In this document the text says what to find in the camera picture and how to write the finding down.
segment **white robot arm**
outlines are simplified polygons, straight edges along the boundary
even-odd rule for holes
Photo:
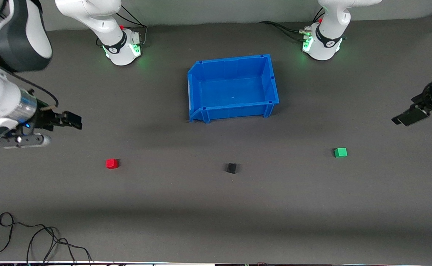
[[[14,73],[47,67],[52,58],[52,47],[45,33],[38,0],[3,1],[0,13],[6,3],[10,14],[0,21],[0,147],[45,146],[50,138],[34,133],[34,129],[52,131],[54,126],[81,129],[81,117],[70,112],[54,113],[51,109],[58,105],[57,101],[55,106],[48,106],[33,96],[32,91],[7,79],[5,74],[22,79]]]
[[[111,15],[119,12],[121,0],[55,0],[60,12],[87,25],[103,43],[106,56],[119,66],[141,54],[140,35],[121,29]]]
[[[315,22],[305,27],[312,32],[306,36],[303,51],[317,60],[328,60],[339,50],[342,34],[351,22],[350,7],[367,7],[382,0],[318,0],[324,8],[321,23]]]

